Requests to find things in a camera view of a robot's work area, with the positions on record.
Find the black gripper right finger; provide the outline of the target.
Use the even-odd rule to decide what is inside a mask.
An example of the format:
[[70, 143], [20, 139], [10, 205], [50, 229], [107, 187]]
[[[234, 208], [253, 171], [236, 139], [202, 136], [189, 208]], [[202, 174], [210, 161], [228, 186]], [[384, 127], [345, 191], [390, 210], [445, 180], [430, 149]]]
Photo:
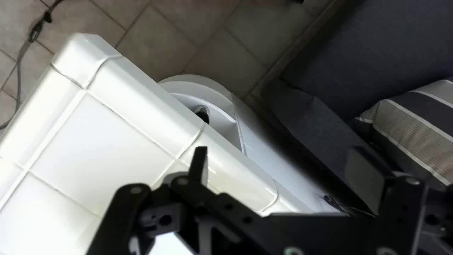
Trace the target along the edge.
[[453, 255], [453, 193], [391, 171], [363, 147], [347, 156], [350, 186], [374, 212], [369, 255]]

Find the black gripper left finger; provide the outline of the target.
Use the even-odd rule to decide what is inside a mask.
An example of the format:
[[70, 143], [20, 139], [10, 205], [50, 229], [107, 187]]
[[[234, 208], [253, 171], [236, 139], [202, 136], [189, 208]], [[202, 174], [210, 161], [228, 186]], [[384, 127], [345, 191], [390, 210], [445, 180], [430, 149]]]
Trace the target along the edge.
[[187, 173], [175, 173], [152, 190], [132, 183], [117, 190], [87, 255], [149, 255], [159, 235], [175, 232], [200, 252], [196, 211], [209, 195], [203, 184], [209, 147], [199, 146]]

